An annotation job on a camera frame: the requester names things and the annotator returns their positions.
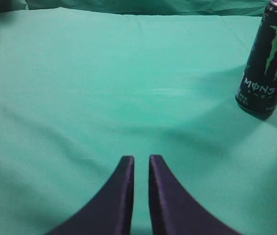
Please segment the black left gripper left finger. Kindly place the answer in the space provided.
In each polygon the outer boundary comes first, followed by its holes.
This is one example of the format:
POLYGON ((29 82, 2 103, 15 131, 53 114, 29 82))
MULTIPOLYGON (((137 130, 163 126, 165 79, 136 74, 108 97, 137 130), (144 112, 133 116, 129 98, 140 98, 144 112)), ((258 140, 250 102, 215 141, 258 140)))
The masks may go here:
POLYGON ((96 195, 49 235, 128 235, 134 201, 134 157, 121 157, 96 195))

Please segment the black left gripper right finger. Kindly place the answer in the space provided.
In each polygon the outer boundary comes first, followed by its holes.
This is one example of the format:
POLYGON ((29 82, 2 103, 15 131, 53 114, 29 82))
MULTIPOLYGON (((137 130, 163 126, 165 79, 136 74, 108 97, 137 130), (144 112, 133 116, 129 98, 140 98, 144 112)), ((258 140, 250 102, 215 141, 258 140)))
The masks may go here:
POLYGON ((154 235, 238 235, 182 186, 161 155, 149 159, 149 209, 154 235))

